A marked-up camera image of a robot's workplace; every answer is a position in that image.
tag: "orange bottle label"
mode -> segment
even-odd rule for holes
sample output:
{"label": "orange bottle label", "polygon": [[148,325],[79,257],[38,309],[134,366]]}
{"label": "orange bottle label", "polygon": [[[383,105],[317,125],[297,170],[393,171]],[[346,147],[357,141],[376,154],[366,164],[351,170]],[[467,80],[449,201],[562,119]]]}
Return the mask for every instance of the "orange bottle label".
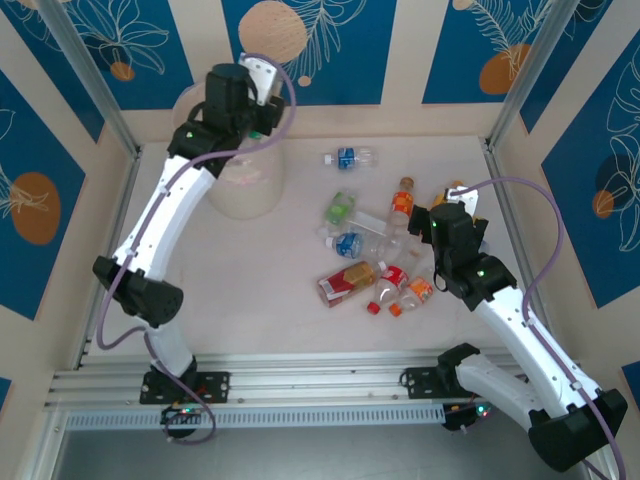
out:
{"label": "orange bottle label", "polygon": [[407,215],[411,215],[411,209],[413,208],[413,195],[409,192],[397,192],[393,196],[393,202],[391,209],[394,212],[402,212]]}
{"label": "orange bottle label", "polygon": [[409,284],[409,288],[413,290],[413,293],[418,296],[422,303],[426,302],[427,299],[433,295],[433,286],[422,277],[416,277],[415,280]]}

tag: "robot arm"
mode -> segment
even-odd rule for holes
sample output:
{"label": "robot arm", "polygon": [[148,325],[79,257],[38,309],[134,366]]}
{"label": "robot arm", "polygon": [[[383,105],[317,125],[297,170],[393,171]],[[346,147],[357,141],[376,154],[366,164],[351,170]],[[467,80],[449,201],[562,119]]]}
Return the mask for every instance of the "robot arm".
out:
{"label": "robot arm", "polygon": [[[251,131],[269,135],[284,109],[282,99],[277,97],[281,86],[276,69],[255,57],[243,56],[237,65],[216,65],[207,75],[206,100],[176,130],[161,178],[133,231],[112,258],[98,257],[94,263],[94,273],[108,289],[127,257],[133,255],[114,298],[125,313],[143,325],[157,361],[184,383],[193,377],[185,375],[195,372],[197,366],[179,321],[174,319],[182,305],[183,293],[164,278],[182,230],[230,157],[187,165],[209,152],[237,149]],[[200,110],[201,121],[195,119]],[[168,192],[168,182],[184,168],[187,169]],[[162,195],[164,199],[134,252],[134,239],[152,205]],[[179,400],[161,397],[163,402]]]}
{"label": "robot arm", "polygon": [[[439,381],[451,390],[464,389],[486,398],[520,424],[541,458],[566,471],[603,447],[607,439],[579,390],[602,413],[615,434],[627,404],[617,390],[604,392],[564,352],[529,309],[523,315],[523,293],[496,257],[479,252],[487,221],[473,218],[477,192],[451,195],[431,211],[414,207],[409,231],[433,246],[436,275],[446,289],[477,311],[498,334],[529,379],[525,383],[493,365],[478,349],[464,344],[439,357]],[[571,370],[564,374],[537,332]]]}

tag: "water bottle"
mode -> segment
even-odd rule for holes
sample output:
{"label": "water bottle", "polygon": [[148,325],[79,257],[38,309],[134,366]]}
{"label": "water bottle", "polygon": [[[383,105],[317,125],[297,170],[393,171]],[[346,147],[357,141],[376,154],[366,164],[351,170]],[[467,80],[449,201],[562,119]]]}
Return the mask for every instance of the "water bottle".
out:
{"label": "water bottle", "polygon": [[373,167],[378,164],[376,151],[371,147],[343,147],[324,154],[325,165],[337,165],[339,170]]}
{"label": "water bottle", "polygon": [[342,257],[366,257],[376,261],[383,260],[386,243],[386,239],[380,235],[360,232],[346,232],[325,239],[325,245]]}
{"label": "water bottle", "polygon": [[421,256],[420,250],[415,245],[414,242],[406,242],[405,248],[400,255],[389,264],[376,282],[373,301],[369,302],[367,306],[367,310],[372,315],[377,315],[380,312],[381,305],[395,300],[400,291],[407,285],[409,273]]}
{"label": "water bottle", "polygon": [[403,177],[391,202],[391,211],[389,212],[389,223],[391,225],[396,227],[409,225],[409,218],[413,209],[412,191],[413,179],[411,177]]}
{"label": "water bottle", "polygon": [[398,299],[389,307],[394,317],[415,310],[433,295],[433,267],[422,269],[400,292]]}
{"label": "water bottle", "polygon": [[327,227],[340,227],[356,204],[356,195],[350,190],[340,190],[324,213]]}

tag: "red bottle cap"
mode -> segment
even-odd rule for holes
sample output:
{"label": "red bottle cap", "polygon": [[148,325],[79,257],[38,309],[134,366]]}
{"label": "red bottle cap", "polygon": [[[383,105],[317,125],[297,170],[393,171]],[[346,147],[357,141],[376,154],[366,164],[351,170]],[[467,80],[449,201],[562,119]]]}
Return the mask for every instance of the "red bottle cap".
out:
{"label": "red bottle cap", "polygon": [[367,306],[367,310],[372,315],[377,315],[380,312],[380,305],[378,305],[375,302],[369,302],[369,305]]}

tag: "orange circle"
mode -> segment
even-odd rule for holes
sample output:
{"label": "orange circle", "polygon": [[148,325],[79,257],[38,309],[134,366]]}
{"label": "orange circle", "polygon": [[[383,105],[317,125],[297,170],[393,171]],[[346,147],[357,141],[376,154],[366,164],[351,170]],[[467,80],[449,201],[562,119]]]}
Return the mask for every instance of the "orange circle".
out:
{"label": "orange circle", "polygon": [[113,62],[110,70],[111,75],[121,82],[130,82],[133,80],[133,77],[136,76],[136,72],[133,71],[133,68],[124,62]]}
{"label": "orange circle", "polygon": [[238,24],[245,52],[262,53],[278,63],[290,62],[307,46],[307,29],[300,16],[285,3],[256,3]]}
{"label": "orange circle", "polygon": [[473,0],[453,0],[451,5],[456,10],[466,10],[467,8],[471,8],[473,5]]}
{"label": "orange circle", "polygon": [[600,190],[593,197],[593,211],[600,218],[607,218],[613,213],[613,195],[606,190]]}
{"label": "orange circle", "polygon": [[[500,52],[485,63],[480,73],[480,89],[488,95],[503,95],[511,89],[520,67],[527,58],[531,45],[519,44]],[[514,62],[515,72],[511,69]]]}
{"label": "orange circle", "polygon": [[[25,194],[36,205],[29,205]],[[53,182],[42,173],[24,173],[13,182],[10,197],[16,203],[11,208],[11,219],[18,234],[34,245],[51,242],[60,224],[60,196]]]}
{"label": "orange circle", "polygon": [[308,77],[307,75],[303,75],[298,79],[298,85],[300,85],[301,87],[308,87],[309,85],[311,85],[311,77]]}

